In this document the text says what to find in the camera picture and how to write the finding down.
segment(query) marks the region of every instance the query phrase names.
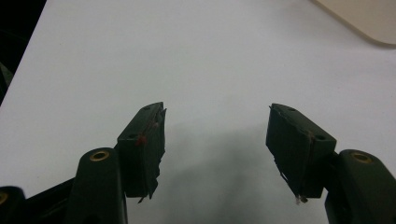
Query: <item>screw hole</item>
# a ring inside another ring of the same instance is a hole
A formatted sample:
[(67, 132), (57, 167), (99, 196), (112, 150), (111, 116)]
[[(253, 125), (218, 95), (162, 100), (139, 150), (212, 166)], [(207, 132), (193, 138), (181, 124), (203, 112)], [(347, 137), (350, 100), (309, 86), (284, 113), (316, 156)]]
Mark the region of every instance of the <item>screw hole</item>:
[(8, 194), (5, 192), (0, 192), (0, 204), (5, 203), (8, 198)]
[(318, 140), (325, 140), (325, 139), (326, 139), (326, 137), (323, 136), (323, 135), (316, 135), (315, 137), (316, 137)]
[(92, 214), (92, 215), (85, 217), (83, 223), (84, 224), (98, 224), (98, 223), (100, 223), (100, 218), (98, 215)]
[(355, 160), (363, 163), (371, 163), (373, 162), (372, 159), (362, 153), (359, 152), (352, 152), (351, 153), (352, 157), (355, 158)]
[(104, 150), (97, 151), (90, 156), (90, 160), (91, 161), (103, 161), (103, 160), (107, 159), (108, 156), (110, 156), (108, 151), (104, 151)]

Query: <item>brass screw insert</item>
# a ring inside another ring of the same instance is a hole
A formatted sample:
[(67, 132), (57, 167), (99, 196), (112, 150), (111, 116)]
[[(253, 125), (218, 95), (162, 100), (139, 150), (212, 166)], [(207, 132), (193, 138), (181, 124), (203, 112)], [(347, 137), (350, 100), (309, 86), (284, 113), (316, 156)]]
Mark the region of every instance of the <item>brass screw insert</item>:
[(102, 151), (97, 151), (90, 156), (91, 161), (103, 161), (107, 159), (110, 156), (110, 153), (108, 151), (102, 150)]
[(362, 162), (362, 163), (372, 163), (373, 160), (368, 157), (367, 155), (364, 155), (362, 153), (359, 152), (352, 152), (351, 153), (352, 157), (355, 158), (355, 160)]

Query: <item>table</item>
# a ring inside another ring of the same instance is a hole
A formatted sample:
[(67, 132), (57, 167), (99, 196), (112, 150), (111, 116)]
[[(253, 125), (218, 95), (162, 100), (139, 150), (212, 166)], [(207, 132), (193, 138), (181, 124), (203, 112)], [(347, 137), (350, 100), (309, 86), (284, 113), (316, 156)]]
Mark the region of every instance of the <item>table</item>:
[(396, 174), (396, 50), (310, 1), (48, 0), (0, 108), (0, 183), (27, 197), (114, 147), (164, 101), (166, 153), (130, 223), (327, 223), (265, 146), (268, 105), (299, 109)]

